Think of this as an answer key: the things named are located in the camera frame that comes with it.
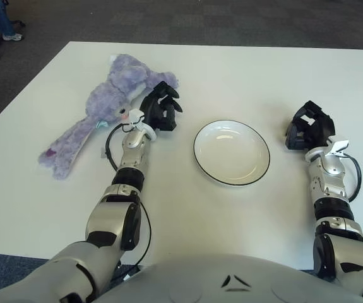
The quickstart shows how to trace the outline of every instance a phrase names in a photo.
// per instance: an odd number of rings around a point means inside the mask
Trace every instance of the plate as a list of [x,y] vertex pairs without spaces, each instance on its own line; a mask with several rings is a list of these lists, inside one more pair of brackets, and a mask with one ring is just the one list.
[[231,120],[204,126],[194,140],[194,155],[210,177],[229,185],[260,180],[270,166],[270,151],[253,128]]

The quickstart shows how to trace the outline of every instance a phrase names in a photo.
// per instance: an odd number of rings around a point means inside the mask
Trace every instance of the shoe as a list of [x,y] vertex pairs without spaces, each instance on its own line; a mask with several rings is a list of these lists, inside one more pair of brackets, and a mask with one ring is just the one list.
[[3,35],[3,40],[4,41],[10,41],[10,40],[13,40],[13,41],[20,41],[20,40],[23,40],[24,37],[22,34],[20,33],[16,33],[14,34],[13,36],[6,36],[6,35]]

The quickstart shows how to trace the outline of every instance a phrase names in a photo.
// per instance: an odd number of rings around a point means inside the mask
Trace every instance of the plate black rim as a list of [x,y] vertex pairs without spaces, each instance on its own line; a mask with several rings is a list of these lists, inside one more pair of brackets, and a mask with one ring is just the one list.
[[[228,183],[228,182],[224,182],[224,181],[221,181],[215,177],[213,177],[212,175],[210,175],[202,166],[201,164],[199,163],[197,157],[196,157],[196,153],[195,153],[195,142],[196,142],[196,138],[198,137],[199,133],[202,132],[202,130],[207,127],[208,125],[210,124],[213,124],[213,123],[216,123],[216,122],[222,122],[222,121],[230,121],[230,122],[236,122],[236,123],[239,123],[239,124],[242,124],[244,126],[247,126],[248,128],[252,129],[256,134],[258,134],[258,136],[263,140],[265,146],[267,147],[267,152],[268,152],[268,164],[267,164],[267,168],[265,169],[264,173],[256,180],[252,181],[252,182],[248,182],[248,183],[243,183],[243,184],[233,184],[233,183]],[[260,135],[257,130],[255,130],[254,128],[252,128],[251,126],[248,126],[247,124],[245,123],[242,123],[242,122],[239,122],[239,121],[236,121],[236,120],[216,120],[216,121],[212,121],[212,122],[209,122],[208,124],[205,124],[195,135],[195,139],[194,139],[194,144],[193,144],[193,152],[194,152],[194,157],[195,157],[195,160],[196,160],[196,163],[198,163],[199,167],[201,167],[201,169],[204,171],[204,173],[206,173],[208,176],[210,176],[212,179],[222,183],[222,184],[226,184],[226,185],[231,185],[231,186],[246,186],[246,185],[249,185],[249,184],[253,184],[257,181],[259,181],[260,179],[262,179],[264,177],[264,175],[268,172],[268,169],[270,168],[270,163],[271,163],[271,153],[270,153],[270,148],[268,147],[268,144],[267,142],[264,140],[263,136]]]

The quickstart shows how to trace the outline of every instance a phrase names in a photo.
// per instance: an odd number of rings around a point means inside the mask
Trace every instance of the purple stuffed bunny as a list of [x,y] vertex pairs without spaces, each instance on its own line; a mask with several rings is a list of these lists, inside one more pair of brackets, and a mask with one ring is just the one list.
[[128,113],[130,103],[146,88],[161,81],[177,88],[172,73],[157,73],[132,56],[114,57],[107,80],[91,92],[86,117],[69,128],[39,156],[39,163],[52,167],[55,179],[65,179],[85,141],[100,122],[117,123]]

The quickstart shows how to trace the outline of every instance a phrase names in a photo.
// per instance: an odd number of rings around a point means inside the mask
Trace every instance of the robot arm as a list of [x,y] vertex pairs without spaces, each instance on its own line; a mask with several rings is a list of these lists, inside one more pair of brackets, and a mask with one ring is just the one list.
[[[303,115],[315,121],[308,125],[300,120]],[[333,121],[310,101],[295,115],[287,133],[288,148],[310,149],[305,160],[309,162],[316,217],[314,270],[318,277],[363,297],[363,233],[354,220],[343,183],[341,158],[348,140],[334,135]]]
[[[161,82],[144,99],[145,112],[137,112],[141,115],[122,142],[124,154],[112,185],[88,219],[86,241],[69,245],[22,281],[1,289],[0,302],[91,302],[104,292],[121,256],[138,245],[150,141],[156,128],[175,128],[173,97],[177,92]],[[160,98],[166,100],[163,105]]]

